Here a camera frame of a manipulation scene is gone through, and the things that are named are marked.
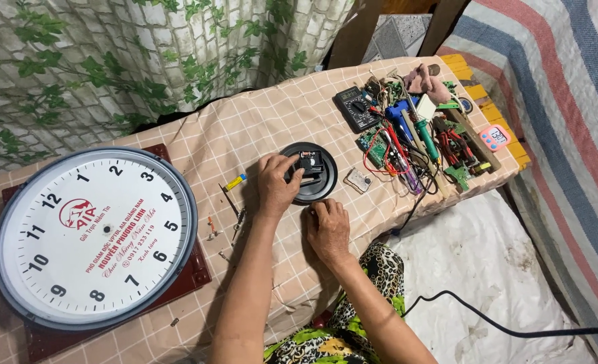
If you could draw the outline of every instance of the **gray clock rim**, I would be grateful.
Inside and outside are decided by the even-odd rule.
[[[22,304],[20,304],[18,301],[16,301],[16,299],[13,298],[12,294],[9,292],[9,289],[4,285],[3,277],[0,272],[0,294],[3,295],[5,301],[12,308],[12,310],[15,311],[15,313],[18,316],[20,316],[20,318],[22,318],[22,320],[25,321],[30,326],[39,326],[39,327],[43,327],[43,328],[50,328],[50,329],[63,330],[63,331],[85,331],[85,330],[97,330],[100,328],[105,328],[105,327],[109,327],[109,326],[113,326],[118,323],[121,323],[127,319],[130,319],[131,317],[135,316],[136,314],[140,313],[141,311],[143,311],[145,308],[147,308],[153,302],[155,302],[155,300],[157,300],[164,292],[166,292],[166,290],[168,290],[168,288],[177,279],[177,277],[179,276],[179,273],[182,271],[182,268],[189,261],[189,256],[191,255],[191,250],[193,249],[193,246],[196,241],[196,235],[198,233],[198,210],[197,210],[197,206],[195,204],[195,196],[193,195],[193,192],[191,191],[191,187],[189,186],[189,183],[184,179],[182,174],[177,169],[175,169],[175,167],[173,165],[171,165],[171,163],[167,162],[163,158],[161,158],[153,153],[146,152],[145,150],[141,150],[141,149],[133,148],[133,147],[129,147],[129,146],[102,146],[102,147],[96,147],[96,148],[89,148],[86,150],[80,150],[78,152],[63,156],[53,162],[50,162],[45,167],[38,170],[35,174],[33,174],[31,177],[29,177],[27,179],[27,181],[20,184],[20,187],[18,188],[18,190],[13,194],[12,198],[4,206],[4,209],[3,209],[2,213],[0,214],[0,234],[1,234],[1,229],[3,226],[3,221],[6,218],[6,215],[10,212],[11,207],[13,206],[13,203],[20,197],[20,195],[23,194],[25,187],[29,186],[29,184],[31,184],[36,178],[38,178],[40,175],[42,175],[43,173],[45,173],[52,167],[56,166],[57,164],[67,161],[70,158],[76,157],[77,155],[81,155],[84,153],[95,153],[95,152],[101,152],[101,151],[108,151],[108,150],[128,151],[128,152],[138,153],[138,154],[145,155],[146,157],[153,158],[156,162],[161,163],[164,166],[164,168],[168,169],[174,175],[174,177],[178,180],[178,182],[180,183],[180,185],[186,192],[186,195],[188,196],[188,199],[189,199],[189,201],[188,201],[189,206],[191,208],[190,223],[192,223],[192,226],[191,226],[190,233],[187,236],[188,241],[187,241],[187,244],[185,245],[186,246],[185,250],[181,254],[181,259],[179,260],[180,262],[179,262],[178,266],[176,266],[174,268],[174,274],[171,276],[171,278],[169,278],[169,280],[166,283],[164,283],[159,288],[159,290],[155,294],[153,294],[148,300],[142,302],[138,306],[135,306],[131,310],[128,310],[120,315],[115,316],[115,317],[107,318],[102,321],[97,321],[97,322],[92,322],[92,323],[84,323],[84,324],[65,324],[65,323],[59,323],[56,321],[52,321],[47,318],[45,319],[43,317],[36,316],[34,313],[32,313],[31,311],[26,309]]]

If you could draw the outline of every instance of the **striped tarp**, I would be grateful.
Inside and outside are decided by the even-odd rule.
[[[443,54],[525,138],[517,206],[580,326],[598,327],[598,0],[473,1]]]

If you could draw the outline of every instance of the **pink cloth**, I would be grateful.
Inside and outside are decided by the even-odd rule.
[[[404,83],[409,85],[409,93],[426,93],[436,106],[451,100],[447,87],[437,77],[430,76],[423,63],[404,77]]]

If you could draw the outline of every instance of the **wall clock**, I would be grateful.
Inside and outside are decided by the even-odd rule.
[[[196,233],[193,193],[162,158],[126,147],[73,153],[5,206],[0,292],[42,327],[108,327],[165,292]]]

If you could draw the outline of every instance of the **pink digital timer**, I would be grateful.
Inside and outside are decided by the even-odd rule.
[[[479,136],[492,152],[503,148],[512,140],[510,134],[498,124],[491,125],[489,128],[481,131]]]

